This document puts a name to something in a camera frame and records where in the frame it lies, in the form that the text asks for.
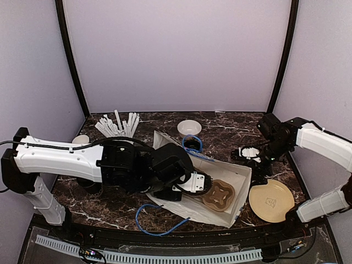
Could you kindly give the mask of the blue checkered paper bag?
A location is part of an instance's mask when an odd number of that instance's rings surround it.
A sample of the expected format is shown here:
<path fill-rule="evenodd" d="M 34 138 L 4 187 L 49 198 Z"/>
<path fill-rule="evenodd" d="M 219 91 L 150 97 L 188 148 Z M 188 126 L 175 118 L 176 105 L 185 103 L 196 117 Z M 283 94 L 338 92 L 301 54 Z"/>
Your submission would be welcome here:
<path fill-rule="evenodd" d="M 157 236 L 140 224 L 139 214 L 147 207 L 163 208 L 184 219 L 177 224 L 172 224 L 171 229 L 164 232 L 163 235 L 171 233 L 188 221 L 230 228 L 238 219 L 249 194 L 252 169 L 211 159 L 207 156 L 192 154 L 189 156 L 197 173 L 185 184 L 181 184 L 180 188 L 174 186 L 172 190 L 177 195 L 181 194 L 183 190 L 200 191 L 200 185 L 206 183 L 205 176 L 207 175 L 212 178 L 212 186 L 200 196 L 183 194 L 180 201 L 162 200 L 154 194 L 147 194 L 147 197 L 154 204 L 145 204 L 138 209 L 135 222 L 140 231 Z"/>

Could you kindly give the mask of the brown cardboard cup carrier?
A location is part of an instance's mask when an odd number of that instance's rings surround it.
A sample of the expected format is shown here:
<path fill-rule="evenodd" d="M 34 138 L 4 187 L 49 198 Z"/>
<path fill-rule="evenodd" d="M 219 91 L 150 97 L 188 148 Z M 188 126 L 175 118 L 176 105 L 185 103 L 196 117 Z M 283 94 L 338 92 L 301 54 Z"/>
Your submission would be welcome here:
<path fill-rule="evenodd" d="M 212 188 L 202 197 L 202 202 L 208 208 L 224 212 L 234 201 L 235 189 L 225 181 L 216 179 L 213 181 Z"/>

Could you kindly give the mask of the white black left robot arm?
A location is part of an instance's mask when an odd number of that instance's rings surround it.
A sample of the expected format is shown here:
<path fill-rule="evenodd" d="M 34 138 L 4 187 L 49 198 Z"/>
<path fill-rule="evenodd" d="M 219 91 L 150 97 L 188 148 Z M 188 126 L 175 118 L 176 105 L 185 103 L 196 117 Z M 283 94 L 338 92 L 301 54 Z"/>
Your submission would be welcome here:
<path fill-rule="evenodd" d="M 26 196 L 46 222 L 66 240 L 78 234 L 70 212 L 49 191 L 41 174 L 75 177 L 90 193 L 103 185 L 130 193 L 153 193 L 184 184 L 194 171 L 186 151 L 173 143 L 158 149 L 130 137 L 108 137 L 88 144 L 43 141 L 20 128 L 1 157 L 4 185 Z"/>

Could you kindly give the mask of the black and white paper cup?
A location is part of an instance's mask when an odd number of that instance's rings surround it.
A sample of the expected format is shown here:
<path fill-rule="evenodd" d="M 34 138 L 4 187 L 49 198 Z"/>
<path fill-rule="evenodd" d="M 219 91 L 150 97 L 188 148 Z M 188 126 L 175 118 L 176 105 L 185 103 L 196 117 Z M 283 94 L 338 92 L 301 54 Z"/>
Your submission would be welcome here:
<path fill-rule="evenodd" d="M 98 197 L 103 193 L 101 183 L 97 183 L 83 178 L 77 178 L 76 181 L 89 195 Z"/>

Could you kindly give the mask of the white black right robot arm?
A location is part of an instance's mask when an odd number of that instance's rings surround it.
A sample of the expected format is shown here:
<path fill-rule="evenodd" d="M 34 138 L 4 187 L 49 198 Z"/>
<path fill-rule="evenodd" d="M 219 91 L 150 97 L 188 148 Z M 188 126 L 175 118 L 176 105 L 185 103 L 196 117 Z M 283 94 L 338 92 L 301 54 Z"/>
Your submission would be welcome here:
<path fill-rule="evenodd" d="M 260 176 L 266 175 L 271 163 L 297 150 L 294 157 L 315 195 L 286 214 L 289 220 L 281 225 L 282 236 L 291 239 L 301 231 L 302 223 L 351 209 L 351 140 L 313 120 L 295 117 L 283 122 L 272 113 L 264 115 L 257 128 L 267 142 L 255 146 L 249 160 Z"/>

